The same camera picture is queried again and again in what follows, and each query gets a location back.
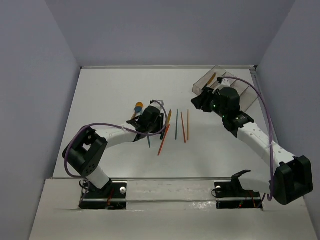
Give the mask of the gold knife dark handle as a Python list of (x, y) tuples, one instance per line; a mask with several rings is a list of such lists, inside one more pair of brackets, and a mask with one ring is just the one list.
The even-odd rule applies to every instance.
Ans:
[(205, 88), (214, 80), (215, 77), (216, 77), (216, 73), (214, 73), (212, 77), (208, 80), (208, 82), (204, 85), (204, 87), (202, 88), (202, 91), (205, 90)]

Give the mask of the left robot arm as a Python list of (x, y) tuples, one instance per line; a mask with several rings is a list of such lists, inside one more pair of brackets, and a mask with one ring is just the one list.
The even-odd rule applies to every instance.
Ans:
[(86, 179), (93, 191), (104, 198), (112, 182), (100, 167), (106, 149), (124, 143), (135, 143), (162, 134), (168, 115), (162, 100), (152, 100), (143, 113), (122, 125), (91, 123), (83, 126), (62, 153), (65, 172), (72, 178)]

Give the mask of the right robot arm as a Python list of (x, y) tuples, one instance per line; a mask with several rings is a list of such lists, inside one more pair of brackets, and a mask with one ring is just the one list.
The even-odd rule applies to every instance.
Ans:
[(288, 205), (313, 191), (310, 160), (286, 151), (260, 130), (254, 119), (241, 111), (240, 96), (235, 89), (206, 87), (191, 103), (198, 110), (220, 116), (224, 128), (270, 167), (270, 176), (255, 174), (248, 169), (235, 173), (229, 186), (222, 186), (217, 192), (218, 198), (223, 198), (226, 191), (235, 196), (253, 191), (272, 195), (279, 204)]

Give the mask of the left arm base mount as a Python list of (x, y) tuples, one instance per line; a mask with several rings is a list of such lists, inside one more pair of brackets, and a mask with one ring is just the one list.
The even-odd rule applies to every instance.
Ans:
[(82, 210), (126, 210), (127, 182), (111, 181), (98, 189), (88, 180), (80, 180), (78, 207)]

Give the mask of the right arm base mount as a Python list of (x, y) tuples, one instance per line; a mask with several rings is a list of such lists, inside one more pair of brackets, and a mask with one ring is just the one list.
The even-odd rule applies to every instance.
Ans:
[(234, 186), (231, 181), (215, 182), (211, 195), (215, 198), (218, 210), (263, 209), (259, 192), (243, 190), (241, 187)]

